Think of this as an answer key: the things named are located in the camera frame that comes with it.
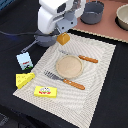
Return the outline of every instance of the yellow box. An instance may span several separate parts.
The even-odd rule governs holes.
[[[56,98],[57,88],[36,86],[34,96]]]
[[[70,36],[65,32],[57,37],[57,40],[61,45],[66,44],[70,40]]]

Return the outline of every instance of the dark table surface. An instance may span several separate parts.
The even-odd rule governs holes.
[[[0,12],[0,31],[8,33],[37,30],[38,0],[19,0]],[[96,106],[90,128],[128,128],[128,44],[74,30],[70,33],[116,45],[107,76]],[[0,105],[42,121],[52,128],[77,128],[73,124],[13,96],[15,75],[22,71],[16,55],[34,41],[33,35],[5,36],[0,34]],[[28,50],[34,65],[47,48],[35,44]]]

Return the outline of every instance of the wooden plate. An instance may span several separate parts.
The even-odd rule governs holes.
[[[57,61],[56,70],[63,78],[75,78],[81,75],[83,63],[77,56],[66,55]]]

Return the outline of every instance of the bowl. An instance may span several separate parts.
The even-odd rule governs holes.
[[[117,17],[119,24],[125,30],[128,30],[128,4],[123,5],[117,9]]]

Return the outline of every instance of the small box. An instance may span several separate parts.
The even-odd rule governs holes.
[[[63,33],[57,37],[57,40],[61,45],[66,44],[70,40],[70,36],[67,33]]]
[[[28,52],[17,55],[16,57],[22,70],[26,70],[33,67],[33,64]]]
[[[36,86],[34,96],[56,98],[57,88]]]

